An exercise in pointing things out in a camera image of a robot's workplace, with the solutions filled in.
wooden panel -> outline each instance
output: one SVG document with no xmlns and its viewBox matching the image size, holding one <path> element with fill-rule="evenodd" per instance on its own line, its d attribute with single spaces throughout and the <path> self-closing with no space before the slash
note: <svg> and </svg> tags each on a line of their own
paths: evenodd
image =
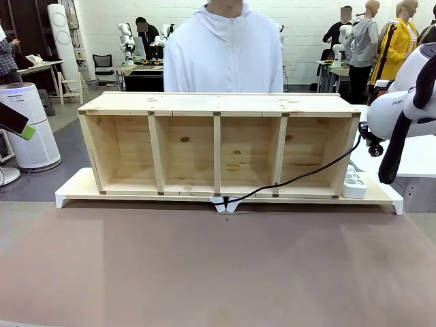
<svg viewBox="0 0 436 327">
<path fill-rule="evenodd" d="M 272 184 L 279 184 L 283 165 L 283 152 L 285 150 L 285 135 L 287 118 L 274 118 L 271 120 L 271 140 L 268 150 L 268 171 Z M 279 189 L 272 189 L 279 194 Z"/>
<path fill-rule="evenodd" d="M 294 118 L 287 120 L 281 183 L 320 167 L 330 119 Z M 279 190 L 282 197 L 331 197 L 333 192 L 324 173 L 306 176 Z"/>
<path fill-rule="evenodd" d="M 215 176 L 214 193 L 221 193 L 221 117 L 213 117 L 213 167 Z"/>
<path fill-rule="evenodd" d="M 124 110 L 125 104 L 131 104 Z M 338 96 L 324 93 L 207 94 L 105 92 L 82 107 L 88 114 L 131 114 L 157 116 L 275 116 L 352 117 L 360 112 Z"/>
<path fill-rule="evenodd" d="M 221 123 L 221 193 L 243 195 L 271 184 L 268 173 L 271 119 L 222 117 Z"/>
<path fill-rule="evenodd" d="M 326 141 L 324 158 L 322 165 L 326 165 L 336 158 L 342 156 L 353 147 L 354 138 L 356 137 L 359 118 L 354 119 L 335 119 L 330 122 L 329 136 Z M 343 188 L 345 173 L 349 164 L 348 155 L 340 162 L 328 168 L 324 175 L 332 187 L 335 195 L 340 195 Z"/>
<path fill-rule="evenodd" d="M 212 117 L 169 118 L 168 181 L 164 193 L 214 194 L 214 126 Z"/>
<path fill-rule="evenodd" d="M 153 147 L 153 161 L 156 171 L 156 183 L 158 192 L 163 192 L 168 175 L 169 136 L 168 118 L 149 116 L 150 137 Z"/>
<path fill-rule="evenodd" d="M 120 162 L 114 119 L 111 116 L 79 116 L 79 118 L 95 181 L 99 191 L 104 191 Z"/>
</svg>

black pants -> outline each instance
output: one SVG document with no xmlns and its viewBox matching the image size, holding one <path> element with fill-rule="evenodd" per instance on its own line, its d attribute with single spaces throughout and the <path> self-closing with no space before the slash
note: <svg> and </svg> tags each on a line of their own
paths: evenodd
<svg viewBox="0 0 436 327">
<path fill-rule="evenodd" d="M 354 67 L 352 65 L 349 66 L 349 80 L 352 86 L 352 92 L 349 97 L 349 101 L 351 104 L 361 104 L 362 93 L 365 91 L 369 74 L 371 73 L 371 68 L 373 66 L 368 67 Z"/>
<path fill-rule="evenodd" d="M 4 76 L 0 76 L 0 85 L 12 83 L 21 83 L 20 74 L 16 71 L 16 69 L 11 70 Z"/>
</svg>

white power strip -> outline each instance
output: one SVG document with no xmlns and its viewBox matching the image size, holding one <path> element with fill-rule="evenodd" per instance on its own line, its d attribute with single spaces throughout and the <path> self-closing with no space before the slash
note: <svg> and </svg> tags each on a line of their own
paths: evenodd
<svg viewBox="0 0 436 327">
<path fill-rule="evenodd" d="M 364 199 L 367 194 L 367 186 L 360 178 L 356 169 L 348 165 L 347 174 L 343 184 L 342 196 L 344 198 Z"/>
</svg>

shelving unit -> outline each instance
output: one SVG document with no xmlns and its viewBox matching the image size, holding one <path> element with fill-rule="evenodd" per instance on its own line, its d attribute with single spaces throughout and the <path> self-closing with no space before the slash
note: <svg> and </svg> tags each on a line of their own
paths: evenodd
<svg viewBox="0 0 436 327">
<path fill-rule="evenodd" d="M 163 199 L 243 196 L 316 170 L 352 147 L 360 116 L 326 94 L 118 92 L 79 114 L 99 192 Z M 347 165 L 253 197 L 338 198 Z"/>
</svg>

